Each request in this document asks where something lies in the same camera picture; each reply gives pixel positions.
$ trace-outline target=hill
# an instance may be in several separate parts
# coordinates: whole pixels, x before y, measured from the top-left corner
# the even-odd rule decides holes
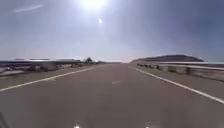
[[[158,57],[147,57],[133,60],[135,61],[158,61],[158,62],[203,62],[202,59],[186,55],[164,55]]]

